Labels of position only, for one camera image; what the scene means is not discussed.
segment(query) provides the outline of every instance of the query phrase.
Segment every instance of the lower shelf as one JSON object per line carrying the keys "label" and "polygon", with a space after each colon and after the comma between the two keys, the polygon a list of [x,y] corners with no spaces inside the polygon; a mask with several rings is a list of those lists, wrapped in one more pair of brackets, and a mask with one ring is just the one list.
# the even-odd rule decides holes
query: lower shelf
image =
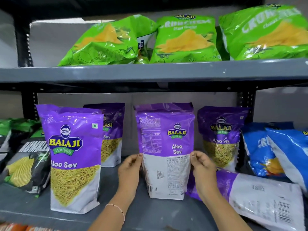
{"label": "lower shelf", "polygon": [[[0,185],[0,220],[71,231],[86,231],[118,187],[116,168],[102,168],[100,206],[87,214],[66,214],[50,210],[50,188],[39,198],[7,184]],[[253,230],[263,228],[248,221]],[[136,198],[122,230],[212,231],[216,224],[206,206],[185,196],[183,201],[151,199],[140,179]]]}

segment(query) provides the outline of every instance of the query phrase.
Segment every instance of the barcode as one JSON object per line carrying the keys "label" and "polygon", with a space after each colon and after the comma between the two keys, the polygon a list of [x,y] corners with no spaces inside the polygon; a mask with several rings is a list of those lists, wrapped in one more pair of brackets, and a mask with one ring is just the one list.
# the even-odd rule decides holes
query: barcode
{"label": "barcode", "polygon": [[147,185],[147,189],[148,189],[149,192],[153,192],[153,187],[152,186]]}
{"label": "barcode", "polygon": [[290,215],[290,204],[281,201],[278,202],[278,217],[282,222],[289,224],[292,223],[292,217]]}

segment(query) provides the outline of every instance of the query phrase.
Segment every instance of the hand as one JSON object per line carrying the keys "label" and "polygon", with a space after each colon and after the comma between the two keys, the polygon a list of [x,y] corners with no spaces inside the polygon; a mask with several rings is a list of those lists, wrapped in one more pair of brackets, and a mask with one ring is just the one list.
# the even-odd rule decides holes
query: hand
{"label": "hand", "polygon": [[220,194],[217,187],[215,163],[201,151],[190,153],[190,161],[194,168],[196,189],[202,201],[206,202],[213,194]]}
{"label": "hand", "polygon": [[143,154],[130,155],[118,169],[119,187],[118,193],[125,194],[133,201],[139,183],[139,169],[142,163]]}

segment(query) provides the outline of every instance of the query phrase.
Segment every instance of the person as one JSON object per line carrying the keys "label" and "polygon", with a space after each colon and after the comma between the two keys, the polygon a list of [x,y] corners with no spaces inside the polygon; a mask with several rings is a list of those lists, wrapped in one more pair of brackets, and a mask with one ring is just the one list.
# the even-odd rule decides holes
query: person
{"label": "person", "polygon": [[[125,159],[118,169],[119,187],[88,231],[120,231],[126,212],[136,195],[142,153]],[[216,166],[201,151],[190,154],[199,197],[211,212],[219,231],[251,231],[252,229],[220,194]]]}

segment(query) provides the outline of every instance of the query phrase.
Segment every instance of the thin string bracelet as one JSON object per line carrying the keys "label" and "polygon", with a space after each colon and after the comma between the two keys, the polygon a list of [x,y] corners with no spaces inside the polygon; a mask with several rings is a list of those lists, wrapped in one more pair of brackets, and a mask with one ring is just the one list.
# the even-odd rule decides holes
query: thin string bracelet
{"label": "thin string bracelet", "polygon": [[122,209],[121,209],[119,206],[115,205],[115,204],[106,204],[106,206],[108,206],[108,205],[111,205],[111,206],[117,207],[117,208],[120,210],[120,212],[122,213],[123,218],[124,218],[124,221],[123,221],[123,224],[124,224],[124,222],[125,222],[125,215],[124,215],[124,213],[123,213]]}

